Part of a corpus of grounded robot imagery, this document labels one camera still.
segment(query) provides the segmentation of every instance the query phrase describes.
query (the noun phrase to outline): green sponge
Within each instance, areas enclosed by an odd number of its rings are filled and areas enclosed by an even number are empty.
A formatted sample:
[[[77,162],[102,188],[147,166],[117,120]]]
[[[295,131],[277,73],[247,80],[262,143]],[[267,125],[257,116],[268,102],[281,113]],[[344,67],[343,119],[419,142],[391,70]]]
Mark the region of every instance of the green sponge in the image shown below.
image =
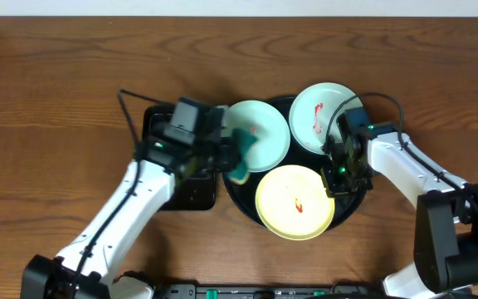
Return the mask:
[[[257,138],[247,130],[236,128],[232,131],[232,141],[238,147],[239,154],[241,154],[241,162],[234,170],[228,173],[227,177],[235,184],[244,184],[250,176],[245,157],[250,148],[256,143]]]

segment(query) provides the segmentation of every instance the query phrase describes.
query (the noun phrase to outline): white background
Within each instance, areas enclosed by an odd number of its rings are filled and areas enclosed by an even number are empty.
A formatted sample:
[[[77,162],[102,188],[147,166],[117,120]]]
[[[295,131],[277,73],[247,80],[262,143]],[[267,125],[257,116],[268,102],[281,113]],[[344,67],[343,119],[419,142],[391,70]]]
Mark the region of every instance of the white background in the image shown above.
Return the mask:
[[[478,17],[478,0],[0,0],[0,16]]]

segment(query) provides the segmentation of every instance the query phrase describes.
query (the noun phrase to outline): wooden table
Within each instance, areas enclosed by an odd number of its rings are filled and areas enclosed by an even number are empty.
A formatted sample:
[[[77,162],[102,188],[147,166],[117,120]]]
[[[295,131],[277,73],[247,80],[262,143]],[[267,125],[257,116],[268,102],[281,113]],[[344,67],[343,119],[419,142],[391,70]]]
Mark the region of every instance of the wooden table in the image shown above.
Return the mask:
[[[478,19],[0,17],[0,298],[36,254],[54,255],[119,184],[132,153],[115,99],[233,104],[322,81],[396,96],[407,132],[478,182]],[[147,103],[129,110],[141,128]],[[373,120],[396,120],[380,99]],[[412,260],[415,213],[385,179],[358,212],[307,242],[259,228],[219,182],[207,212],[160,213],[122,271],[156,281],[326,285],[375,281]]]

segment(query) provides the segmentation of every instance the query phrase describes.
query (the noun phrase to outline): red stain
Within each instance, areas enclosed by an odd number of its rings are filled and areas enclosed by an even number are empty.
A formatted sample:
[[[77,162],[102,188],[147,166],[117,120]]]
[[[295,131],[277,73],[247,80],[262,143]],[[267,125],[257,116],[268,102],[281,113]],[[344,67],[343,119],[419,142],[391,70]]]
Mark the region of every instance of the red stain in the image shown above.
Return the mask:
[[[296,206],[296,210],[298,210],[298,212],[300,212],[300,213],[304,212],[304,209],[302,207],[302,203],[298,199],[295,199],[295,206]]]
[[[313,125],[313,130],[316,134],[322,133],[322,124],[319,123],[318,113],[324,108],[324,103],[320,103],[315,107],[315,125]]]

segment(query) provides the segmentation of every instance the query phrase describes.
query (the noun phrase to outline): yellow plate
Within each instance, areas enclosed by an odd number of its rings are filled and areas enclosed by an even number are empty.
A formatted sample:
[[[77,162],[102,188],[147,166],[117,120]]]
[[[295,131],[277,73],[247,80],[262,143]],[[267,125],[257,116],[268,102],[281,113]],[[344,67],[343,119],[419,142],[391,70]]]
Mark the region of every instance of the yellow plate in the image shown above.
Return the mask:
[[[320,235],[333,220],[334,200],[325,193],[322,178],[299,165],[273,169],[256,190],[261,221],[275,234],[290,240]]]

